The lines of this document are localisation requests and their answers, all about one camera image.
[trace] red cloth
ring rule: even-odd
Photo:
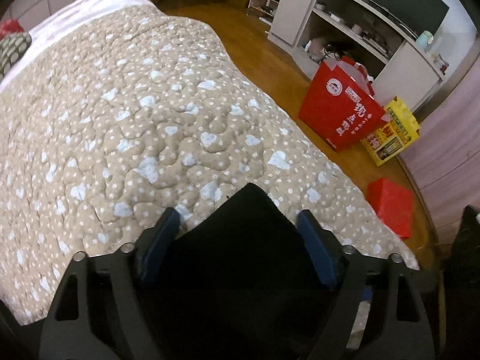
[[[372,97],[373,89],[365,82],[362,66],[346,58],[342,61],[320,64],[298,114],[336,151],[387,123],[381,119],[385,110]]]
[[[25,32],[18,20],[4,20],[0,22],[0,40],[8,34],[16,32]]]
[[[383,223],[402,239],[410,238],[413,196],[410,190],[387,178],[368,185],[368,203]]]

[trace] red gift bag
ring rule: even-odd
[[[366,78],[365,67],[348,58],[327,59],[303,100],[298,117],[336,151],[359,142],[388,121]]]
[[[10,33],[25,32],[17,20],[4,20],[0,22],[0,40]]]

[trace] green patterned pillow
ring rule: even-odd
[[[28,32],[11,33],[0,40],[0,82],[31,44],[32,37]]]

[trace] yellow box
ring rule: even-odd
[[[361,141],[378,167],[420,136],[420,125],[401,99],[395,97],[384,108],[392,120]]]

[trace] beige polka dot blanket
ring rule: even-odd
[[[171,206],[191,230],[247,182],[291,221],[310,209],[342,243],[416,266],[199,21],[149,5],[91,21],[25,68],[0,107],[0,296],[22,324],[46,316],[76,251],[111,253]]]

